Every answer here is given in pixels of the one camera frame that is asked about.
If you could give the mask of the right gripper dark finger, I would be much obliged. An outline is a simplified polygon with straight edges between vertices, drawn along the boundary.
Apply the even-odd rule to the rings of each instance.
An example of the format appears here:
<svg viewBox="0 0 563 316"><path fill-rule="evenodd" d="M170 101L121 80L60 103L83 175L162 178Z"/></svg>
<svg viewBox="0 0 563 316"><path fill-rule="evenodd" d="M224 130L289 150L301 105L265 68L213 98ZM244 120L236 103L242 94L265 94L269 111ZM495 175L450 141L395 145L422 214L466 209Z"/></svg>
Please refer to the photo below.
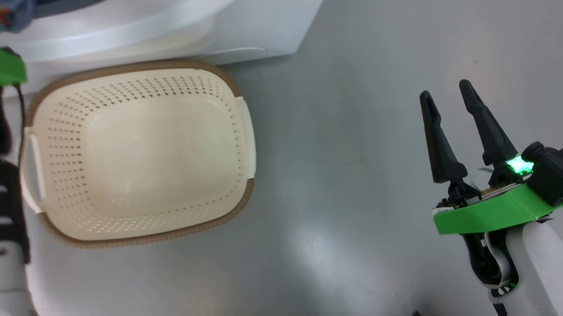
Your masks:
<svg viewBox="0 0 563 316"><path fill-rule="evenodd" d="M419 97L423 128L427 143L430 169L434 183L453 182L468 176L465 165L460 163L442 130L442 117L429 91Z"/></svg>
<svg viewBox="0 0 563 316"><path fill-rule="evenodd" d="M483 146L483 162L492 165L498 162L509 161L518 155L511 140L495 119L486 104L479 97L469 80L462 79L459 89L466 110L474 118L474 123L481 138Z"/></svg>

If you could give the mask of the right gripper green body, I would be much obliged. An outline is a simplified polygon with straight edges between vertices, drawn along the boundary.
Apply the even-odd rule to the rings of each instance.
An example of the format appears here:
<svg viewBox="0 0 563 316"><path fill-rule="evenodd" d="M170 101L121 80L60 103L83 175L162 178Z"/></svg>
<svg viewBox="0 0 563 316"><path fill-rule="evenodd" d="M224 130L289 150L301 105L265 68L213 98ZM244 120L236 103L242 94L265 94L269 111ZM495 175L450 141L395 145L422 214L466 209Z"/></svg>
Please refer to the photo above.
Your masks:
<svg viewBox="0 0 563 316"><path fill-rule="evenodd" d="M466 207L434 209L433 221L441 235L488 233L536 221L562 207L548 204L526 183L513 183L486 190L481 201Z"/></svg>

